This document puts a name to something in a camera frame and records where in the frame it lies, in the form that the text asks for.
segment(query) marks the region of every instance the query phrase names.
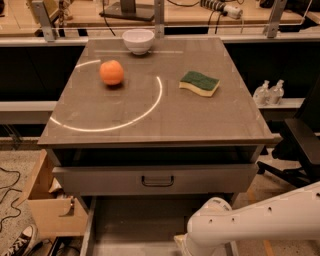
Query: white bowl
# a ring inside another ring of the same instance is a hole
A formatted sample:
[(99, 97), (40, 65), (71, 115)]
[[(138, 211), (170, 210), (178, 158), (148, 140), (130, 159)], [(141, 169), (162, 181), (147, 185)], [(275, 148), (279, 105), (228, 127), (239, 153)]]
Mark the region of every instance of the white bowl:
[(126, 47), (136, 55), (148, 52), (154, 41), (154, 33), (147, 29), (130, 29), (122, 34)]

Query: cardboard box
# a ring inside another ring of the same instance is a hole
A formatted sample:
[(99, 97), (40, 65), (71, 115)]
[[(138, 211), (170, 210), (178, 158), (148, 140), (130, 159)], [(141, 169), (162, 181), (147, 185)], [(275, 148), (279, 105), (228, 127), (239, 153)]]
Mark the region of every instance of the cardboard box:
[(71, 198), (57, 199), (48, 192), (53, 180), (53, 167), (46, 151), (42, 150), (16, 205), (27, 199), (41, 238), (82, 236), (88, 214), (79, 201), (74, 199), (72, 211)]

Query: sponge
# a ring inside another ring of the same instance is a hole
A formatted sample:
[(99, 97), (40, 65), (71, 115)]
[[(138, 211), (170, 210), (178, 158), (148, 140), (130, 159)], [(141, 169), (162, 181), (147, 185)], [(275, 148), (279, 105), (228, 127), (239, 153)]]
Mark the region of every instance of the sponge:
[(211, 97), (219, 83), (219, 79), (208, 77), (196, 71), (189, 71), (180, 80), (179, 88), (189, 89), (203, 97)]

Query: white bottle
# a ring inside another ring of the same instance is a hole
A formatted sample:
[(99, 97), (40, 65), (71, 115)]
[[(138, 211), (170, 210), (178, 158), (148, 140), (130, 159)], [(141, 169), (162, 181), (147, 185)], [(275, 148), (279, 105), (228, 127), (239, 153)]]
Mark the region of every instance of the white bottle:
[(282, 88), (283, 82), (284, 82), (283, 80), (279, 80), (275, 86), (271, 87), (271, 89), (269, 90), (268, 104), (270, 105), (279, 104), (284, 94), (284, 90)]
[(264, 106), (267, 103), (267, 99), (269, 97), (269, 81), (265, 80), (263, 85), (259, 86), (254, 94), (253, 94), (253, 100), (258, 106)]

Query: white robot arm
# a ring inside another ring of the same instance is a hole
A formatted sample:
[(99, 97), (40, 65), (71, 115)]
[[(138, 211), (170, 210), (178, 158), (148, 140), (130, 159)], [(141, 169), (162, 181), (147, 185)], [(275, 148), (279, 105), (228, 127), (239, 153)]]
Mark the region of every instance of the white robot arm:
[(246, 239), (316, 240), (320, 237), (320, 182), (237, 210), (214, 197), (176, 236), (184, 256), (214, 256), (221, 245)]

